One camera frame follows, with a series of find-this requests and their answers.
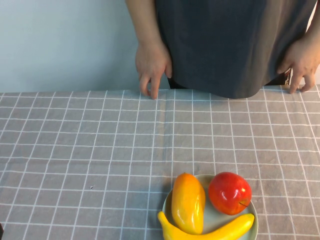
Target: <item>person's right hand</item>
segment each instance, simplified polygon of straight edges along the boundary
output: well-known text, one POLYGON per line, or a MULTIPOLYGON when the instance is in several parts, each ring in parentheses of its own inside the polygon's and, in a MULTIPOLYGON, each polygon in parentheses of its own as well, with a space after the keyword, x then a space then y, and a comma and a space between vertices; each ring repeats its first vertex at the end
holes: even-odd
POLYGON ((152 99, 158 97, 159 85, 163 73, 172 77, 172 61, 163 42, 139 43, 135 56, 136 70, 139 73, 140 91, 152 99))

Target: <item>apple stem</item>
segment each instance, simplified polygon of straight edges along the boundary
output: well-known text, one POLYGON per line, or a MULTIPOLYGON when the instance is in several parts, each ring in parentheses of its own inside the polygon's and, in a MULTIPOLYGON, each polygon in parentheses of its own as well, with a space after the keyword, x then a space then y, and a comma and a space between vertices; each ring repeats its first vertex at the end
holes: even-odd
POLYGON ((242 206, 245 206, 246 208, 248 207, 247 205, 244 205, 242 202, 239 202, 239 204, 241 204, 242 206))

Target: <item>person's left hand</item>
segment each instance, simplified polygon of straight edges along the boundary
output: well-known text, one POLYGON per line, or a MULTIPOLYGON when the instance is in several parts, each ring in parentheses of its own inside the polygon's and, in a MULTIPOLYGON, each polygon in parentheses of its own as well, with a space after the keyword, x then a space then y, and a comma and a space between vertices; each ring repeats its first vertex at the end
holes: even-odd
POLYGON ((292 68, 293 75, 290 84, 290 93, 293 94, 304 78, 305 85, 301 92, 310 90, 315 84, 315 72, 320 64, 320 43, 302 38, 294 42, 287 50, 285 57, 278 68, 278 74, 292 68))

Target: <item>gray tablecloth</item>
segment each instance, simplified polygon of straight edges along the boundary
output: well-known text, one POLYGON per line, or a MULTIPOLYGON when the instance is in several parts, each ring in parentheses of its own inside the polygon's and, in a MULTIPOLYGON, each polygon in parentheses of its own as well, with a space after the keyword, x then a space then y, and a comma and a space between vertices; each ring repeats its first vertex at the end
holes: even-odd
POLYGON ((320 238, 320 92, 0 94, 4 240, 160 240, 177 175, 238 173, 259 240, 320 238))

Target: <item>person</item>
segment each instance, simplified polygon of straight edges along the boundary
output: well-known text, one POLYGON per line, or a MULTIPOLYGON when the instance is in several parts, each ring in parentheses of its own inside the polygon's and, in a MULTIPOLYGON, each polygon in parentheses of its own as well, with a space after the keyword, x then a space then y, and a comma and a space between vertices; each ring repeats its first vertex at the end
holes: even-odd
POLYGON ((302 78, 301 92, 316 84, 317 0, 126 0, 126 5, 138 39, 139 87, 153 99, 163 73, 171 88, 231 99, 251 97, 265 85, 290 84, 293 94, 302 78))

